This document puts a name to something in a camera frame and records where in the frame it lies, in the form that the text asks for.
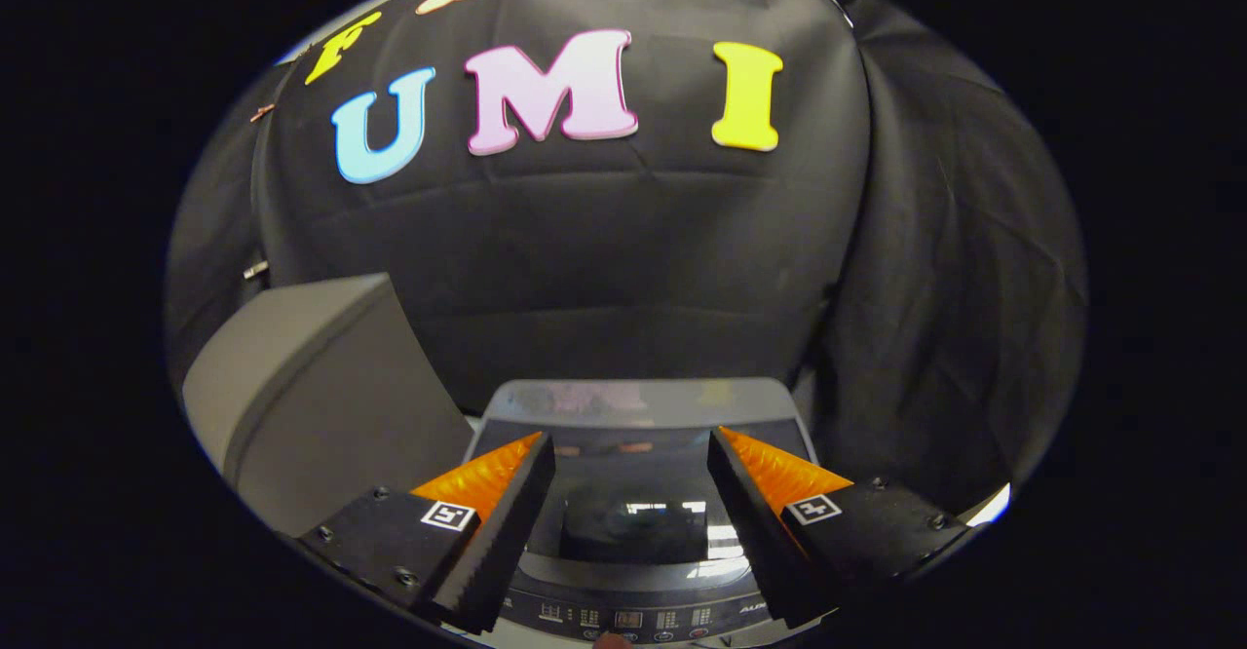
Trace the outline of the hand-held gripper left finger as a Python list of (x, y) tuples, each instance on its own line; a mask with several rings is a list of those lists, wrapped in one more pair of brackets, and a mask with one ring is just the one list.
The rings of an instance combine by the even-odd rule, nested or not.
[(530, 433), (410, 490), (374, 486), (296, 548), (402, 617), (491, 632), (555, 471), (551, 436)]

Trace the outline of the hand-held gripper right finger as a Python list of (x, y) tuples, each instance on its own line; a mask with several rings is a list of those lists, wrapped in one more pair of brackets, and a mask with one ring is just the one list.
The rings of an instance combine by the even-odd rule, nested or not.
[(887, 597), (969, 534), (895, 481), (855, 483), (726, 427), (708, 471), (771, 617), (793, 630)]

